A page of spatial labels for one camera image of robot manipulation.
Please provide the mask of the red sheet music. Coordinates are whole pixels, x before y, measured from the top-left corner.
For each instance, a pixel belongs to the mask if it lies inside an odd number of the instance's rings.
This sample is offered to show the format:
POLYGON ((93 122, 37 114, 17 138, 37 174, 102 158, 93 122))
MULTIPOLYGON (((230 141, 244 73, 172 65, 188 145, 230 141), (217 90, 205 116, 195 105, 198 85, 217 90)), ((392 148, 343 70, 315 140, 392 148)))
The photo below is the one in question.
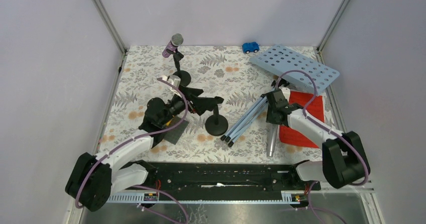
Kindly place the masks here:
MULTIPOLYGON (((318 121, 325 122, 325 105, 322 95, 314 97, 313 94, 291 90, 289 103, 297 103, 305 106, 310 100, 312 102, 307 106, 307 112, 315 117, 318 121)), ((317 137, 314 137, 313 130, 316 125, 311 121, 300 118, 296 120, 291 127, 281 126, 279 129, 279 139, 282 143, 294 145, 298 147, 307 147, 319 149, 320 144, 316 143, 317 137)))

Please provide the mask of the light blue music stand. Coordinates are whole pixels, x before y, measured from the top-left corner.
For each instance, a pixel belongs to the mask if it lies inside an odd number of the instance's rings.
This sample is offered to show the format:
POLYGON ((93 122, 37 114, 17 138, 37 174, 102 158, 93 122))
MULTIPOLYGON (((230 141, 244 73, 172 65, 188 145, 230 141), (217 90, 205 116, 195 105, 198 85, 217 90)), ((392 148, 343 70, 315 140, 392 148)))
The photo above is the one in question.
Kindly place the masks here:
MULTIPOLYGON (((316 97, 340 75, 337 70, 328 68, 282 45, 274 45, 265 52, 250 57, 249 61, 279 77, 273 83, 272 91, 293 84, 316 97)), ((229 147, 233 146, 261 111, 268 110, 265 94, 261 95, 237 123, 222 135, 221 140, 226 142, 229 147)), ((303 107, 307 110, 310 103, 311 101, 303 107)))

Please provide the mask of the silver microphone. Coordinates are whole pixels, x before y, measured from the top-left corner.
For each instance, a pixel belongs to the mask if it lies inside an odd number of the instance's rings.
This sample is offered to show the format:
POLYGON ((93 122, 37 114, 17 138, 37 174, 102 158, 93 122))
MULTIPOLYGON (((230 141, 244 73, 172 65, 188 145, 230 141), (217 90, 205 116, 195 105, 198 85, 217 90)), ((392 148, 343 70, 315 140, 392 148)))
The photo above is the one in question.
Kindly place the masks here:
POLYGON ((269 132, 267 136, 267 148, 266 148, 267 157, 273 157, 274 155, 278 130, 279 130, 279 125, 271 125, 269 128, 269 132))

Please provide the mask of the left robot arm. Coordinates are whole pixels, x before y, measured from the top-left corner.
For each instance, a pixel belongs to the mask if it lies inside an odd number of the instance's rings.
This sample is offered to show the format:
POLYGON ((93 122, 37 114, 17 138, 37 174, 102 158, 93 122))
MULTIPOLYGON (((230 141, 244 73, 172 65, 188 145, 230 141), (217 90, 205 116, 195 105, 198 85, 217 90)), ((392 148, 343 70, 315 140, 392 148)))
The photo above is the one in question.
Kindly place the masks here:
POLYGON ((168 132, 183 124, 187 114, 211 111, 210 123, 218 123, 222 97, 202 97, 202 89, 185 86, 176 91, 168 101, 150 99, 143 122, 123 143, 95 155, 86 152, 78 157, 65 185, 65 193, 74 198, 76 207, 97 211, 117 192, 135 185, 152 188, 155 174, 132 159, 158 145, 168 132))

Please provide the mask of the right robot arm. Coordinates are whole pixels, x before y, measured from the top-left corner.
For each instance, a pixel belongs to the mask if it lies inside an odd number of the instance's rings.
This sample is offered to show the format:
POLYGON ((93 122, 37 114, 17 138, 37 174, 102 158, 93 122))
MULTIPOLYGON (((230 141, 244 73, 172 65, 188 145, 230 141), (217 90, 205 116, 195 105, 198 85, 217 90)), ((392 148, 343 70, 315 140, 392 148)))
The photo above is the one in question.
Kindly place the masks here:
POLYGON ((363 185, 371 169, 360 136, 326 125, 297 103, 290 104, 281 89, 265 94, 270 124, 286 126, 308 138, 322 151, 320 161, 302 161, 288 176, 290 187, 302 189, 308 181, 326 181, 335 189, 363 185))

